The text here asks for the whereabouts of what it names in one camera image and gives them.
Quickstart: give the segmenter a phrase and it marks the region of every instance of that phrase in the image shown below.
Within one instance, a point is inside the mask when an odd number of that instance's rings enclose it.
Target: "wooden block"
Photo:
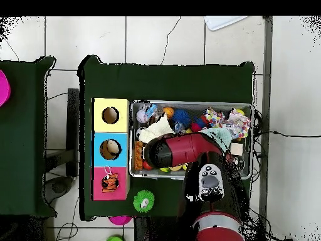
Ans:
[[[126,99],[92,98],[95,132],[128,133],[129,101]]]
[[[95,132],[92,153],[94,167],[127,167],[128,134]]]
[[[127,193],[130,188],[130,176],[125,167],[110,167],[112,174],[117,174],[118,188],[113,192],[103,192],[102,179],[108,175],[108,167],[95,167],[93,169],[92,185],[93,185],[93,200],[126,200]]]
[[[231,143],[231,154],[239,155],[243,154],[243,144],[242,143]]]

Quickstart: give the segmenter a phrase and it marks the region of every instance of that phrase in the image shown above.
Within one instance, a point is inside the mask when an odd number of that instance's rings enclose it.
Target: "pink box panel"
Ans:
[[[113,192],[102,192],[102,179],[107,175],[104,167],[93,169],[93,200],[126,200],[126,167],[111,167],[112,174],[118,174],[119,186]]]

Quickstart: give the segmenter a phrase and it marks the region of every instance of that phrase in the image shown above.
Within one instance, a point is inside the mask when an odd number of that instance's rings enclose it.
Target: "yellow ball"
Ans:
[[[170,171],[169,167],[159,168],[161,171],[168,173]]]
[[[172,171],[178,171],[182,168],[182,166],[174,166],[174,167],[170,167],[169,169],[172,170]]]
[[[245,113],[243,112],[243,110],[241,109],[235,109],[236,111],[238,111],[241,115],[245,115]]]

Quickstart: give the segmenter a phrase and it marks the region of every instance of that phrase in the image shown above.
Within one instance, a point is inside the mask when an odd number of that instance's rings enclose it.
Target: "yellow box panel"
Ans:
[[[92,100],[95,101],[93,105],[93,129],[95,132],[128,133],[128,100],[105,98]]]

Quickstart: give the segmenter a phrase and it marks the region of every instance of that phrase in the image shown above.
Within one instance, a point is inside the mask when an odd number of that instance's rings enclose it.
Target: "white cloth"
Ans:
[[[147,129],[143,129],[140,132],[139,140],[143,143],[148,143],[156,137],[161,137],[165,134],[175,134],[175,132],[169,126],[167,116],[163,115],[158,122],[153,123]]]
[[[211,31],[216,31],[230,24],[236,23],[242,19],[245,19],[248,16],[205,16],[204,20],[206,26]]]

